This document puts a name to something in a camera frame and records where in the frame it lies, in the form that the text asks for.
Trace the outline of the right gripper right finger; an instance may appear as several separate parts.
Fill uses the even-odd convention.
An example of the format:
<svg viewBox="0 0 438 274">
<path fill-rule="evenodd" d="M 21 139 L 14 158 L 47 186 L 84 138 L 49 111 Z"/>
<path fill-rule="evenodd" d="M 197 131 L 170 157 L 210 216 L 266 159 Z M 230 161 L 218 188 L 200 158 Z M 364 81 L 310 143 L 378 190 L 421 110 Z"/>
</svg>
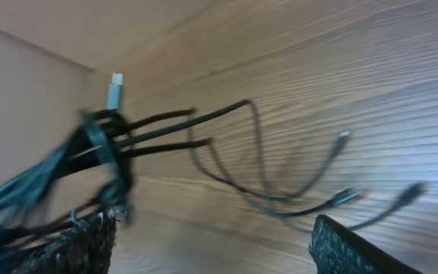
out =
<svg viewBox="0 0 438 274">
<path fill-rule="evenodd" d="M 308 251 L 321 274 L 421 274 L 327 215 L 318 215 Z"/>
</svg>

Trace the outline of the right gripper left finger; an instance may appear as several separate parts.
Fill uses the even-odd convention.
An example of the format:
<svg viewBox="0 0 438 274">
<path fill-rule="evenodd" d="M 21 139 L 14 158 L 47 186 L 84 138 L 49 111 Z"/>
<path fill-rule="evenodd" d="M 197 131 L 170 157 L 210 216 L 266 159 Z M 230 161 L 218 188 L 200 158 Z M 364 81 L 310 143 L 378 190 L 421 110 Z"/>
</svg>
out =
<svg viewBox="0 0 438 274">
<path fill-rule="evenodd" d="M 116 218 L 105 212 L 74 224 L 57 241 L 32 252 L 13 274 L 107 274 L 116 239 Z"/>
</svg>

